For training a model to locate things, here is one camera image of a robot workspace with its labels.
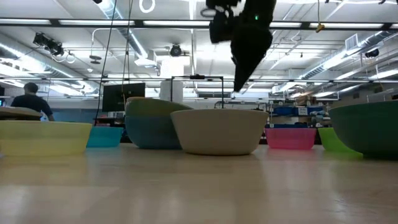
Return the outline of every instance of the dark shirt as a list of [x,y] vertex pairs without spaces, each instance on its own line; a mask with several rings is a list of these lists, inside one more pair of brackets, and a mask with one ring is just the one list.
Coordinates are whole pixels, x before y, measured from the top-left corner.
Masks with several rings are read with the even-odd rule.
[[43,111],[47,116],[52,115],[49,104],[41,97],[38,97],[36,95],[26,94],[22,96],[17,96],[11,103],[11,106],[29,108],[32,110],[36,110],[39,113]]

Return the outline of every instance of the person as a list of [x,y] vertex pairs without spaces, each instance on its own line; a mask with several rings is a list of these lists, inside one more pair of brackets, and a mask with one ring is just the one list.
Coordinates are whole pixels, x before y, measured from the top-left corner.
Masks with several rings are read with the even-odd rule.
[[30,82],[25,84],[24,90],[25,95],[15,97],[11,106],[29,108],[39,113],[43,111],[49,118],[49,121],[55,121],[49,104],[43,98],[36,95],[39,87],[35,83]]

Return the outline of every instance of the bowl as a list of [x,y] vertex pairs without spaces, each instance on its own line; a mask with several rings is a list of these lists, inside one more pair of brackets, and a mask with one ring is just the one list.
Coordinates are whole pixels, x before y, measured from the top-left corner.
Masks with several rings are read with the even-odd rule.
[[308,150],[315,144],[315,128],[267,128],[266,137],[271,149]]
[[90,132],[87,147],[118,147],[122,133],[123,128],[93,127]]
[[342,106],[330,110],[338,138],[364,157],[398,159],[398,101]]
[[68,156],[86,150],[91,124],[0,121],[0,153],[5,156]]
[[165,100],[128,98],[125,119],[127,135],[141,149],[181,149],[170,114],[191,109]]
[[127,116],[126,131],[141,149],[181,149],[170,115]]
[[237,156],[250,154],[258,147],[268,114],[211,109],[177,111],[171,117],[185,152]]
[[355,152],[337,137],[333,128],[318,128],[322,145],[328,152]]

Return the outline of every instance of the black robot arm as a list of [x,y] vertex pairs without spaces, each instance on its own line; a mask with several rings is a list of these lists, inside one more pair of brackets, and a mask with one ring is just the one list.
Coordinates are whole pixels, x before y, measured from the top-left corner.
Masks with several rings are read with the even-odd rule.
[[242,89],[271,46],[269,26],[276,5],[276,0],[246,0],[242,13],[234,16],[231,7],[238,2],[240,0],[206,0],[209,9],[217,9],[210,22],[211,42],[231,41],[236,66],[234,91]]

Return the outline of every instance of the white bowl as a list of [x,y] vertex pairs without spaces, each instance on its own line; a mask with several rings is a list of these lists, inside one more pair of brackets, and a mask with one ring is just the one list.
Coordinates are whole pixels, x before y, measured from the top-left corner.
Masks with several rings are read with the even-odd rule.
[[253,110],[186,110],[171,114],[182,149],[192,154],[232,156],[254,151],[268,114]]

